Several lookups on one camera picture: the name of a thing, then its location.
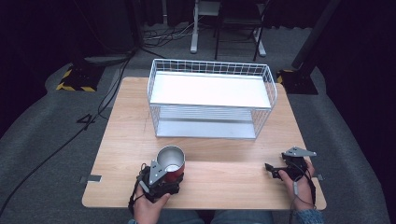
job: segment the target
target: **wire basket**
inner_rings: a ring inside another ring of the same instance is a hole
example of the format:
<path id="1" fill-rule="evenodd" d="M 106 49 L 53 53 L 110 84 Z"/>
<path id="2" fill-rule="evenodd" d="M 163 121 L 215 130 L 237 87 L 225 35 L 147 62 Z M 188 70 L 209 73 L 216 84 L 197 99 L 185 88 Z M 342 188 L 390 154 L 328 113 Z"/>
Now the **wire basket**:
<path id="1" fill-rule="evenodd" d="M 266 64 L 156 59 L 148 80 L 157 137 L 255 139 L 276 96 Z"/>

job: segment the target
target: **metal cup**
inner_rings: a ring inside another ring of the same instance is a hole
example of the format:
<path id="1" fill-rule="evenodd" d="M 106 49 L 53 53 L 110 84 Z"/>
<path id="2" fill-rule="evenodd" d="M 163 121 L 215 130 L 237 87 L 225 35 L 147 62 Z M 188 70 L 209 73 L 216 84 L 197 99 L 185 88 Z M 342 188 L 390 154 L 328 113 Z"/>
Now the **metal cup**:
<path id="1" fill-rule="evenodd" d="M 164 178 L 167 183 L 175 182 L 184 172 L 185 156 L 179 147 L 163 147 L 158 152 L 157 162 L 167 172 Z"/>

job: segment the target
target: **chair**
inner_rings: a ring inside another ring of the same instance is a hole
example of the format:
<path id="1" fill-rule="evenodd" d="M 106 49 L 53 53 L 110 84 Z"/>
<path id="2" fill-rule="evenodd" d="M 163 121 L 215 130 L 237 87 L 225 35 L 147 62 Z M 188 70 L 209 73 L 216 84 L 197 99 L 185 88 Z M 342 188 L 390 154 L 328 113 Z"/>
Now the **chair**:
<path id="1" fill-rule="evenodd" d="M 258 1 L 255 0 L 221 0 L 219 6 L 218 21 L 214 36 L 216 37 L 215 60 L 218 58 L 219 42 L 238 42 L 251 43 L 253 40 L 256 48 L 253 61 L 256 61 L 259 51 L 260 40 L 262 39 L 262 17 L 263 11 L 260 12 Z M 220 30 L 250 30 L 250 34 L 244 40 L 220 39 Z M 258 41 L 255 39 L 255 32 L 259 32 Z"/>

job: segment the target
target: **wooden table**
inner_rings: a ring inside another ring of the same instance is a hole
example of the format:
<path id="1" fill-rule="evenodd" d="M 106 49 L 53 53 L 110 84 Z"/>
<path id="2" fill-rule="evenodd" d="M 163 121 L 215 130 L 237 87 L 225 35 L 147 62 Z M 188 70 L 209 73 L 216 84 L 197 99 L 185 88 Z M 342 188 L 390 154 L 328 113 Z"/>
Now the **wooden table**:
<path id="1" fill-rule="evenodd" d="M 126 77 L 108 121 L 82 203 L 87 207 L 127 207 L 142 163 L 158 151 L 176 145 L 186 155 L 180 192 L 165 207 L 180 209 L 290 209 L 286 188 L 273 179 L 265 163 L 284 167 L 281 152 L 305 148 L 287 95 L 276 84 L 276 106 L 256 140 L 157 138 L 147 99 L 146 77 Z M 317 208 L 326 201 L 318 180 Z"/>

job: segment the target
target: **human hand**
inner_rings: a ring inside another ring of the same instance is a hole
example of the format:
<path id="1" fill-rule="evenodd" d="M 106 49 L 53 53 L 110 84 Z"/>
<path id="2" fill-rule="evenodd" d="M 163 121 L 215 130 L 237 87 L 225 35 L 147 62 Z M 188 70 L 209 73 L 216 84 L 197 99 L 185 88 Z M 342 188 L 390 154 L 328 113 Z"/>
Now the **human hand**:
<path id="1" fill-rule="evenodd" d="M 305 162 L 307 165 L 307 171 L 305 173 L 308 177 L 310 177 L 314 175 L 315 168 L 311 162 Z M 308 180 L 305 176 L 297 181 L 298 196 L 296 196 L 294 194 L 293 180 L 290 179 L 289 175 L 283 170 L 279 171 L 279 175 L 285 183 L 288 194 L 293 201 L 294 208 L 297 211 L 313 209 L 315 207 L 312 200 L 311 188 L 309 187 Z"/>
<path id="2" fill-rule="evenodd" d="M 170 197 L 171 195 L 167 193 L 164 194 L 156 203 L 152 203 L 144 196 L 142 187 L 138 185 L 136 189 L 136 199 L 134 202 L 134 220 L 139 224 L 157 223 L 161 210 Z"/>

